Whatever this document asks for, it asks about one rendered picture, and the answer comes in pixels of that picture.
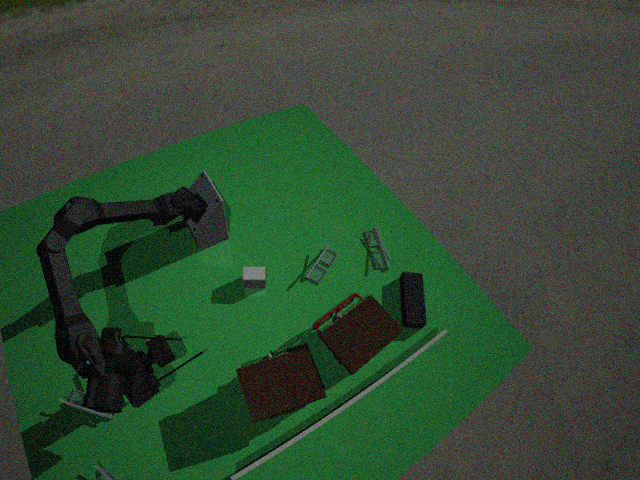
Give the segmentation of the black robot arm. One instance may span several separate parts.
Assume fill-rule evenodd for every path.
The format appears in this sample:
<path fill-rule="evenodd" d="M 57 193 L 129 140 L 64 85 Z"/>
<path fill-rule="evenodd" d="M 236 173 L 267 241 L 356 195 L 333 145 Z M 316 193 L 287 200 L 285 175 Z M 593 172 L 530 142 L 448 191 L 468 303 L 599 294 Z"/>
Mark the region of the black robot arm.
<path fill-rule="evenodd" d="M 199 194 L 193 197 L 183 186 L 175 193 L 152 200 L 102 203 L 75 196 L 54 216 L 54 225 L 38 244 L 37 255 L 54 310 L 57 354 L 82 379 L 88 378 L 83 407 L 120 413 L 125 395 L 133 407 L 139 408 L 159 392 L 161 383 L 142 367 L 131 371 L 126 379 L 120 376 L 130 367 L 132 352 L 120 341 L 121 328 L 103 328 L 100 338 L 82 311 L 68 265 L 66 244 L 74 235 L 104 224 L 150 219 L 154 226 L 165 226 L 179 215 L 197 224 L 207 208 L 208 204 Z"/>

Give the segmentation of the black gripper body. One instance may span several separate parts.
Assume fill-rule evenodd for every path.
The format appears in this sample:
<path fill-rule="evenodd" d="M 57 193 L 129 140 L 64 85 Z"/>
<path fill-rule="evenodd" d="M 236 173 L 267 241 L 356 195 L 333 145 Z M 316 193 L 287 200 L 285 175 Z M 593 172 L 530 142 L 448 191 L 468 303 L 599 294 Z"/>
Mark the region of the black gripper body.
<path fill-rule="evenodd" d="M 163 335 L 158 335 L 150 341 L 148 340 L 146 345 L 150 350 L 150 353 L 146 355 L 144 355 L 142 350 L 135 353 L 134 350 L 130 349 L 133 356 L 132 363 L 125 372 L 123 371 L 123 373 L 121 373 L 120 376 L 125 377 L 124 379 L 126 379 L 126 377 L 128 378 L 131 371 L 140 367 L 144 368 L 144 370 L 148 370 L 153 363 L 156 363 L 159 367 L 164 367 L 166 364 L 170 364 L 170 362 L 174 361 L 175 355 Z"/>

